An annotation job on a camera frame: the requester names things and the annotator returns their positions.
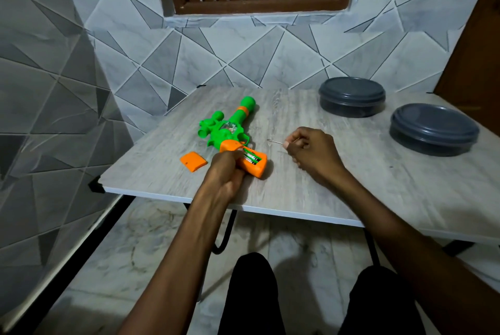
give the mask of forearm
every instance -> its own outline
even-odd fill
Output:
[[[440,332],[498,333],[500,295],[389,210],[351,174],[330,186],[372,234]]]
[[[165,257],[119,334],[181,334],[196,298],[226,204],[200,187]]]

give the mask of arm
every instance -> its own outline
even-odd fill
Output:
[[[120,335],[181,334],[189,328],[198,290],[222,217],[240,188],[241,151],[214,156],[153,278],[122,324]]]
[[[500,333],[500,294],[364,188],[344,167],[331,135],[298,128],[283,146],[358,216],[442,335]]]

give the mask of gray wood-grain tabletop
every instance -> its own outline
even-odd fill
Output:
[[[190,203],[209,166],[191,173],[179,161],[196,151],[207,161],[217,152],[197,135],[199,121],[221,110],[229,118],[244,96],[257,108],[245,129],[254,149],[268,155],[265,178],[248,175],[230,208],[321,222],[362,226],[350,209],[297,168],[280,144],[298,126],[334,136],[352,174],[377,198],[426,235],[500,244],[500,138],[481,126],[466,154],[416,153],[389,135],[390,117],[414,102],[453,107],[426,93],[395,93],[369,118],[344,118],[321,109],[317,91],[200,87],[100,179],[107,192]]]

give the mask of round container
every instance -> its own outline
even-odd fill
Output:
[[[391,117],[392,138],[417,152],[456,156],[478,141],[479,127],[465,114],[434,104],[405,104]]]
[[[319,92],[321,107],[341,117],[370,117],[384,109],[385,90],[369,79],[327,79],[321,84]]]

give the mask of hand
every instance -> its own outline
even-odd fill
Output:
[[[236,160],[243,157],[243,151],[224,151],[216,154],[203,180],[202,187],[215,193],[216,200],[228,205],[240,189],[245,171],[236,168]]]
[[[299,127],[284,141],[283,147],[293,161],[323,186],[331,179],[348,175],[335,147],[334,138],[321,130]]]

